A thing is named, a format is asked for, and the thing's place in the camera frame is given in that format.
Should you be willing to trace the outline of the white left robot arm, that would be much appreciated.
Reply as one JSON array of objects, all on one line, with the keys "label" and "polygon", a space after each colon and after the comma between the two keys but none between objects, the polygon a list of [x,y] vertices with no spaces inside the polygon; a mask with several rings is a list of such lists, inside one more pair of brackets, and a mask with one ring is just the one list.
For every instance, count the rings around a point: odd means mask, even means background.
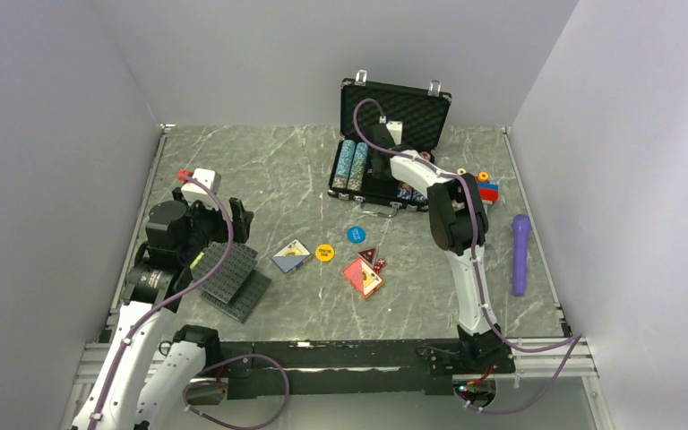
[{"label": "white left robot arm", "polygon": [[192,284],[194,260],[212,244],[230,244],[236,252],[249,237],[254,215],[239,199],[229,200],[230,220],[212,203],[207,194],[189,200],[176,189],[172,200],[150,209],[145,240],[125,276],[109,350],[70,428],[161,429],[190,380],[219,369],[218,331],[186,325],[176,332],[163,364],[150,370],[175,318],[178,293]]}]

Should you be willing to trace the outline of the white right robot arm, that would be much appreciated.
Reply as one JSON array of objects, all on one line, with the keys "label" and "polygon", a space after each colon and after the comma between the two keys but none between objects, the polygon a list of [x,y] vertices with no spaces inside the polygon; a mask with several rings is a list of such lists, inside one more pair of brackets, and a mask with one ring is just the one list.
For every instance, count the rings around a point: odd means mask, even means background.
[{"label": "white right robot arm", "polygon": [[397,145],[386,124],[373,126],[363,141],[372,150],[374,172],[391,175],[427,199],[431,235],[447,256],[459,307],[459,346],[446,363],[458,374],[514,373],[511,349],[488,301],[488,221],[476,179],[439,168],[417,150]]}]

